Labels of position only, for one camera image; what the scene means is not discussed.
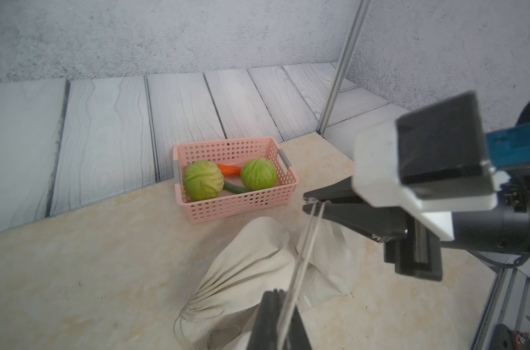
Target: green vegetable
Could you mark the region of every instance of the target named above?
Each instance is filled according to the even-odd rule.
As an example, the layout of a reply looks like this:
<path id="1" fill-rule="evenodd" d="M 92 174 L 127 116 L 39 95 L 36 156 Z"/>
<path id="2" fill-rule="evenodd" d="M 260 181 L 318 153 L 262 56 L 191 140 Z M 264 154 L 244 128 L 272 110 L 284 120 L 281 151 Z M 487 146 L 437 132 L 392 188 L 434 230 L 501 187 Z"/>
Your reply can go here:
<path id="1" fill-rule="evenodd" d="M 183 184 L 192 200 L 210 200 L 216 198 L 222 191 L 224 176 L 213 162 L 198 160 L 185 170 Z"/>
<path id="2" fill-rule="evenodd" d="M 229 183 L 228 181 L 224 181 L 224 189 L 226 191 L 228 191 L 228 192 L 232 192 L 232 193 L 235 193 L 235 194 L 249 192 L 249 190 L 247 188 L 236 186 L 234 184 Z"/>
<path id="3" fill-rule="evenodd" d="M 241 182 L 252 191 L 270 188 L 277 183 L 277 170 L 267 158 L 252 159 L 241 168 Z"/>

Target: gray textured wall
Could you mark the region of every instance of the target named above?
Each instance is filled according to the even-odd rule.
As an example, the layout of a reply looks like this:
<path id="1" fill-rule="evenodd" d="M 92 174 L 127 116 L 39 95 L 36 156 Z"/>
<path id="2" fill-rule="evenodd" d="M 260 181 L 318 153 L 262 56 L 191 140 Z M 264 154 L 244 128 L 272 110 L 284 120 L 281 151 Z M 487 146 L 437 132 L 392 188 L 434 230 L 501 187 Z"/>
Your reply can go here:
<path id="1" fill-rule="evenodd" d="M 0 0 L 0 82 L 336 60 L 356 0 Z"/>
<path id="2" fill-rule="evenodd" d="M 348 78 L 409 110 L 475 89 L 486 130 L 530 100 L 530 0 L 372 0 Z"/>

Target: basket handle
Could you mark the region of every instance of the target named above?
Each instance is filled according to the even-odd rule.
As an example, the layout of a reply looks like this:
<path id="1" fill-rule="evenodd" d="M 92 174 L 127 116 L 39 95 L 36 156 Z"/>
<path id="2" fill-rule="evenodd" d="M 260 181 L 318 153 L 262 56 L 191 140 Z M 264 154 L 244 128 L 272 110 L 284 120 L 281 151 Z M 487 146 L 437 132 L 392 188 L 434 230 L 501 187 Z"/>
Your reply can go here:
<path id="1" fill-rule="evenodd" d="M 172 166 L 174 167 L 174 183 L 178 184 L 181 180 L 181 173 L 179 173 L 179 162 L 174 160 L 174 164 Z"/>
<path id="2" fill-rule="evenodd" d="M 282 150 L 282 148 L 279 148 L 279 149 L 278 149 L 278 155 L 281 157 L 282 162 L 283 162 L 284 165 L 286 166 L 286 169 L 288 169 L 289 167 L 292 166 L 292 164 L 291 164 L 290 161 L 288 160 L 288 157 L 286 156 L 286 153 L 284 153 L 284 151 Z"/>

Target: pink plastic basket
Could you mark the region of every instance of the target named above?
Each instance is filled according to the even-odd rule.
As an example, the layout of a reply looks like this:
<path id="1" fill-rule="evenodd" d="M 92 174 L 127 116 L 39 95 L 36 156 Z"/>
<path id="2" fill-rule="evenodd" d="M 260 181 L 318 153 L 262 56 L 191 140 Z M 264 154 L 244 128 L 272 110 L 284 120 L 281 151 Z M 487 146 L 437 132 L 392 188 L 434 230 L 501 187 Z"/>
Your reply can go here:
<path id="1" fill-rule="evenodd" d="M 183 174 L 189 164 L 206 159 L 223 165 L 243 166 L 254 158 L 265 157 L 277 168 L 275 187 L 243 194 L 222 191 L 217 198 L 191 202 Z M 286 154 L 272 137 L 226 139 L 210 142 L 180 143 L 174 146 L 175 197 L 191 223 L 253 212 L 288 203 L 300 182 Z M 226 181 L 243 186 L 240 178 Z"/>

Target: blue bracket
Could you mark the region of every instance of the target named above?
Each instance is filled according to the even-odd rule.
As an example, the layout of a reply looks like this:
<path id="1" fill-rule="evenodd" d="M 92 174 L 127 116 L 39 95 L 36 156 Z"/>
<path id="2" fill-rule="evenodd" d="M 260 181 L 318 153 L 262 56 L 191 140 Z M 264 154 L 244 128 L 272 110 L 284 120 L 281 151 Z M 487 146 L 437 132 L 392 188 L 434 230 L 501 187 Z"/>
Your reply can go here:
<path id="1" fill-rule="evenodd" d="M 488 153 L 498 169 L 530 166 L 530 122 L 487 134 Z"/>

